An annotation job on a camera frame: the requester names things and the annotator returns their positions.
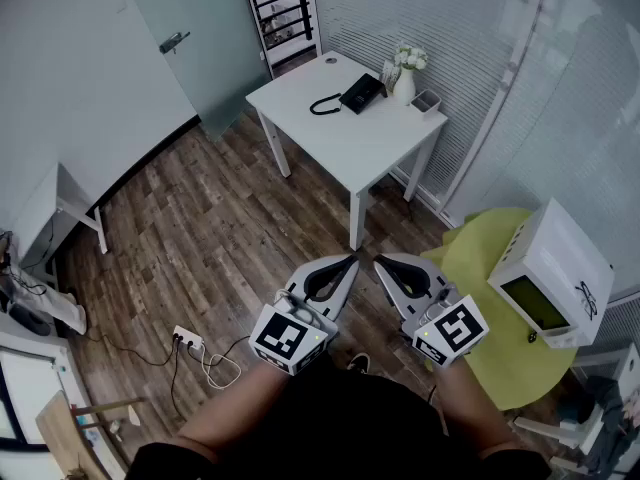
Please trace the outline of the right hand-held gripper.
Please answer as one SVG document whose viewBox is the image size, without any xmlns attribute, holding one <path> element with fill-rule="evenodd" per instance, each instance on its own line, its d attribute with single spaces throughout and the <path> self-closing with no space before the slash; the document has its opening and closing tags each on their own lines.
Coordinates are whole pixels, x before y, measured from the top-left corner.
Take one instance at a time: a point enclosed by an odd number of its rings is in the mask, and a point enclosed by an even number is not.
<svg viewBox="0 0 640 480">
<path fill-rule="evenodd" d="M 409 317 L 402 331 L 412 347 L 435 367 L 449 367 L 489 334 L 473 298 L 462 296 L 453 283 L 445 285 L 443 274 L 432 261 L 408 253 L 383 253 L 374 260 L 374 268 L 391 305 L 403 320 Z M 432 295 L 434 282 L 445 286 L 416 313 L 417 302 Z"/>
</svg>

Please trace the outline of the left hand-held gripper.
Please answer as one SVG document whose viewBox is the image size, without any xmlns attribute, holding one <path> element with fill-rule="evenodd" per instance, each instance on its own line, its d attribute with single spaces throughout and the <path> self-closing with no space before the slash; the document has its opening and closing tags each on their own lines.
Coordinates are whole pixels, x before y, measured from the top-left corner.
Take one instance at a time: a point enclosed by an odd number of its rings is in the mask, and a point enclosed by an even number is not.
<svg viewBox="0 0 640 480">
<path fill-rule="evenodd" d="M 300 266 L 286 283 L 289 292 L 279 290 L 275 302 L 264 305 L 249 338 L 253 352 L 291 376 L 299 374 L 337 336 L 334 321 L 358 271 L 359 260 L 349 254 Z"/>
</svg>

